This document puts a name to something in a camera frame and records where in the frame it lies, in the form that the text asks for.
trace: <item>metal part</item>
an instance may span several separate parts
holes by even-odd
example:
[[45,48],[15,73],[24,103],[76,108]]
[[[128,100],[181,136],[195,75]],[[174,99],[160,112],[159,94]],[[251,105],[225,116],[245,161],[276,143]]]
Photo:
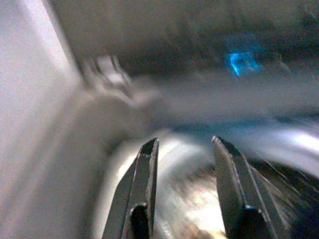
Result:
[[144,144],[115,191],[103,238],[153,236],[159,140]]
[[217,191],[230,238],[289,238],[268,189],[232,144],[213,139]]

